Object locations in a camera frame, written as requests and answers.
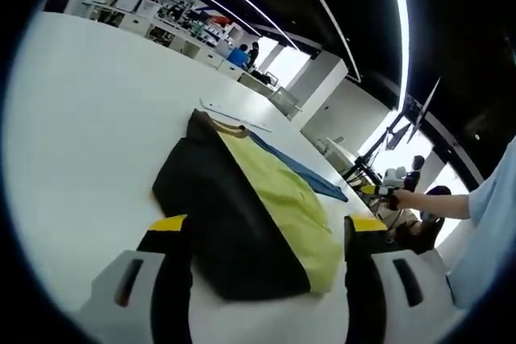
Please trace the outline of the person's right hand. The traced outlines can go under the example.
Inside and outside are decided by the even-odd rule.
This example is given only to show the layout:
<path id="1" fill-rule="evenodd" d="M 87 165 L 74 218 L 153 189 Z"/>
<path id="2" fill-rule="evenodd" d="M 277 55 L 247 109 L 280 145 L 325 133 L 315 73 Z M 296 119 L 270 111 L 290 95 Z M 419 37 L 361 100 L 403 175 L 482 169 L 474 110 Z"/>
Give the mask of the person's right hand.
<path id="1" fill-rule="evenodd" d="M 389 208 L 391 210 L 413 209 L 415 199 L 416 196 L 410 191 L 405 189 L 394 190 L 389 197 Z"/>

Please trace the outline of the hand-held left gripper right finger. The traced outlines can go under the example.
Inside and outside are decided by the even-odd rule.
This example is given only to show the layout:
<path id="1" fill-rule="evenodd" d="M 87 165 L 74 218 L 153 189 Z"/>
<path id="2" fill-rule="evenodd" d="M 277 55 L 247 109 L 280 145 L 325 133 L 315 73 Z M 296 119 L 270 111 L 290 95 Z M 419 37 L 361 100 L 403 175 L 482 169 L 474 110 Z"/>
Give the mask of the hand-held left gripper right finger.
<path id="1" fill-rule="evenodd" d="M 436 343 L 464 315 L 435 249 L 443 220 L 403 223 L 345 218 L 349 343 Z"/>

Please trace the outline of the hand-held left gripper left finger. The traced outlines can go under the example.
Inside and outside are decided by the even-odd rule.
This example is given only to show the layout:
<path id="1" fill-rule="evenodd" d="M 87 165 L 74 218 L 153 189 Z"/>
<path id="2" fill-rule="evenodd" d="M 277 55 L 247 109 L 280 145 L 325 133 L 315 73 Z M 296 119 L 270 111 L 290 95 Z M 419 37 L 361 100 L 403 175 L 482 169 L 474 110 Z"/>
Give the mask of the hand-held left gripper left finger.
<path id="1" fill-rule="evenodd" d="M 96 276 L 76 319 L 99 343 L 190 343 L 191 260 L 187 216 L 153 223 Z"/>

